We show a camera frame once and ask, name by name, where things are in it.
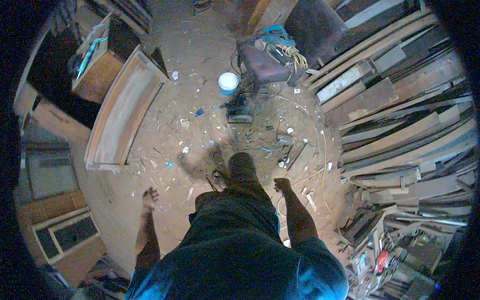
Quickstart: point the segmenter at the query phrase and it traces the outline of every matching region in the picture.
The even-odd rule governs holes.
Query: person
[[[319,240],[290,181],[274,179],[287,205],[288,248],[250,155],[232,156],[228,170],[223,191],[196,198],[190,229],[163,259],[152,216],[158,193],[145,192],[136,266],[125,299],[345,299],[345,271]]]

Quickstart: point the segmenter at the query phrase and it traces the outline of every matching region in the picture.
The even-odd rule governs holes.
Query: workshop floor
[[[229,98],[219,93],[217,79],[224,72],[232,72],[230,55],[235,50],[235,35],[211,9],[193,16],[187,1],[177,1],[175,5],[173,1],[169,1],[170,4],[157,2],[158,5],[152,2],[152,15],[157,24],[151,42],[162,45],[169,75],[172,71],[179,72],[178,84],[172,82],[164,86],[153,101],[135,137],[128,158],[130,166],[125,170],[85,172],[85,149],[72,150],[79,183],[111,258],[128,274],[132,272],[135,265],[133,249],[142,209],[141,195],[150,186],[160,192],[154,219],[162,256],[174,249],[189,228],[188,214],[194,211],[195,197],[211,190],[205,174],[225,165],[235,150],[275,144],[275,130],[265,130],[267,125],[272,125],[280,131],[293,128],[293,135],[299,141],[296,149],[303,139],[308,139],[318,152],[308,163],[310,170],[326,165],[324,139],[320,133],[315,133],[315,128],[324,130],[326,162],[332,162],[333,169],[325,172],[324,179],[323,172],[319,172],[294,189],[306,205],[308,200],[300,193],[304,187],[315,188],[318,181],[313,197],[316,212],[311,207],[308,210],[313,215],[320,238],[346,263],[347,251],[339,253],[341,246],[336,245],[335,218],[342,227],[356,207],[348,208],[351,205],[344,199],[345,185],[340,183],[336,169],[339,136],[319,123],[323,118],[319,117],[313,97],[307,93],[294,94],[293,88],[285,85],[280,95],[298,105],[278,97],[261,101],[253,125],[227,126],[226,111],[219,110],[218,106],[228,102]],[[276,94],[279,88],[279,84],[275,84],[269,92]],[[310,117],[299,106],[303,106]],[[203,108],[204,115],[196,118],[194,114],[199,108]],[[247,142],[246,133],[250,130],[251,138]],[[182,153],[184,147],[188,147],[186,154]],[[278,160],[285,157],[287,151],[281,147],[272,148],[272,151],[268,157],[265,150],[249,153],[254,157],[260,182],[280,214],[284,215],[285,202],[279,203],[281,195],[273,189],[273,178],[286,176],[287,169],[280,168]],[[292,183],[303,178],[293,178]],[[335,216],[329,213],[322,197],[322,181],[326,202]],[[284,228],[286,218],[281,216],[280,221],[283,228],[280,237],[285,240],[288,238]]]

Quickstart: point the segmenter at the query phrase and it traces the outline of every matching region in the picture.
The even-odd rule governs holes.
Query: hand
[[[155,202],[157,202],[157,200],[158,200],[158,192],[152,187],[146,190],[142,196],[144,208],[147,208],[150,211],[155,209],[155,206],[156,206]]]
[[[290,180],[286,178],[275,178],[273,181],[275,182],[275,190],[277,192],[285,193],[292,190]]]

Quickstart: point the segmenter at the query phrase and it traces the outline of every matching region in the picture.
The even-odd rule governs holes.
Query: blue paint can
[[[239,79],[234,73],[223,73],[218,79],[220,93],[224,96],[232,96],[237,90]]]

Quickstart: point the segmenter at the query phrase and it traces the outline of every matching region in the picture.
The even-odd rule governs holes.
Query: leg
[[[240,152],[232,156],[228,161],[228,170],[230,177],[227,181],[227,188],[249,194],[262,205],[272,206],[270,197],[258,181],[253,159],[248,153]]]

